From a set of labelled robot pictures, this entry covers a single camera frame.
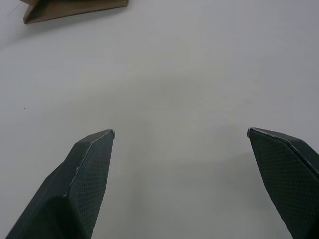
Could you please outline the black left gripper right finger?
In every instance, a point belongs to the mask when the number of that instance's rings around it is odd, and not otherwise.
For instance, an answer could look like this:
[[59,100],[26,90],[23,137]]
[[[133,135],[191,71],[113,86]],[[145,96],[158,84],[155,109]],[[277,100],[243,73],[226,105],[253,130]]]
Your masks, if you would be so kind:
[[319,155],[280,132],[247,131],[264,186],[294,239],[319,237]]

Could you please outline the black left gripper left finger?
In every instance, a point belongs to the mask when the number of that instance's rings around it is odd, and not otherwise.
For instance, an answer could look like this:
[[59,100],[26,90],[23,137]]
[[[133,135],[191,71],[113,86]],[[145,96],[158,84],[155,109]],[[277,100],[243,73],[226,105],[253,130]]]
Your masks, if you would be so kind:
[[115,132],[76,142],[42,182],[8,239],[90,239],[104,198]]

